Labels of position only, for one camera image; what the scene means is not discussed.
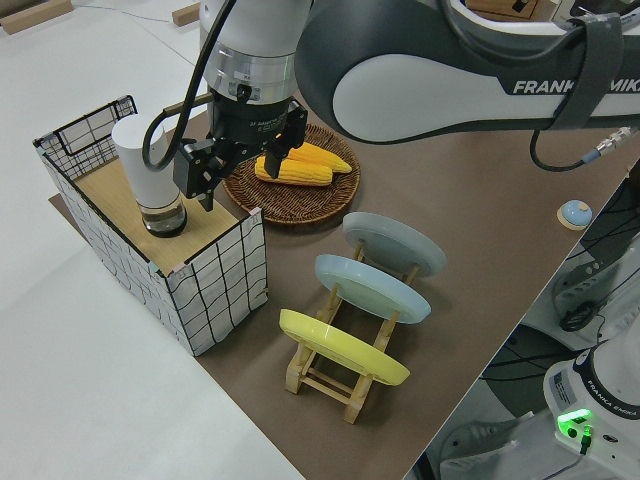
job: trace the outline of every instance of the blue plate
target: blue plate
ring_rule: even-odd
[[[342,220],[342,231],[353,247],[362,242],[366,259],[394,272],[435,275],[447,265],[447,256],[429,237],[404,223],[375,213],[353,212]]]
[[[410,286],[350,258],[319,255],[316,277],[329,290],[337,284],[340,298],[387,320],[400,312],[399,323],[419,323],[431,313],[429,302]]]

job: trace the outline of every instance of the green light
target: green light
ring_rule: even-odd
[[[564,435],[570,436],[569,429],[575,430],[590,416],[591,410],[586,408],[581,408],[579,410],[574,410],[573,412],[558,415],[558,428]],[[589,425],[584,426],[583,434],[587,436],[591,435],[591,427]]]

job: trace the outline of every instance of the yellow corn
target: yellow corn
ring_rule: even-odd
[[[264,169],[264,156],[257,158],[254,170],[260,180],[288,185],[324,187],[333,180],[333,172],[329,167],[287,159],[280,164],[278,178],[271,178]]]
[[[335,153],[307,142],[304,142],[300,148],[292,148],[287,158],[298,162],[324,165],[338,173],[349,173],[351,171],[351,165]]]

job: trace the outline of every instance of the plate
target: plate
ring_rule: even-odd
[[[347,242],[363,242],[366,259],[395,272],[408,274],[419,265],[417,276],[431,276],[447,265],[447,256],[429,237],[404,223],[375,213],[353,212],[342,220]]]
[[[223,181],[224,189],[247,212],[262,208],[265,221],[272,224],[316,226],[339,220],[360,185],[360,164],[351,147],[331,130],[307,125],[305,141],[338,155],[351,165],[351,172],[334,173],[326,187],[282,185],[256,178],[255,160],[248,160]]]
[[[280,311],[284,333],[320,355],[360,375],[372,375],[386,385],[400,385],[409,370],[400,362],[362,340],[293,310]]]
[[[338,257],[319,255],[316,277],[331,290],[338,285],[338,296],[352,305],[381,318],[400,312],[398,323],[420,323],[431,313],[431,306],[410,286],[371,265]]]

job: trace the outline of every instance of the round woven tray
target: round woven tray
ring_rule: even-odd
[[[326,187],[281,185],[258,180],[255,160],[249,160],[224,180],[224,189],[244,210],[260,207],[265,221],[277,225],[316,225],[346,213],[360,184],[355,154],[344,140],[317,125],[307,125],[305,141],[335,153],[352,171],[334,173],[333,182]]]

